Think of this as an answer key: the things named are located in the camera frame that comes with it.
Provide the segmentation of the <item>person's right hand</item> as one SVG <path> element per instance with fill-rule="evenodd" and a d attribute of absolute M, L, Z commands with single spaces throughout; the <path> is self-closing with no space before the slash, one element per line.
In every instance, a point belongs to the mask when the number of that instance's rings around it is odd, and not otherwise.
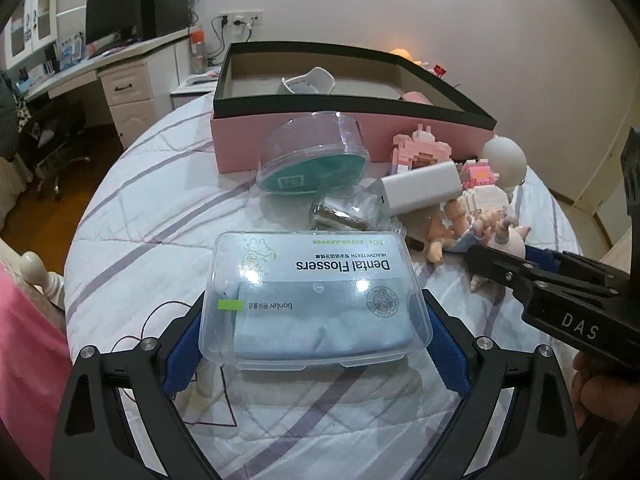
<path fill-rule="evenodd" d="M 570 400 L 576 426 L 580 428 L 588 415 L 594 415 L 625 429 L 639 408 L 639 386 L 595 372 L 584 352 L 574 357 L 573 370 Z"/>

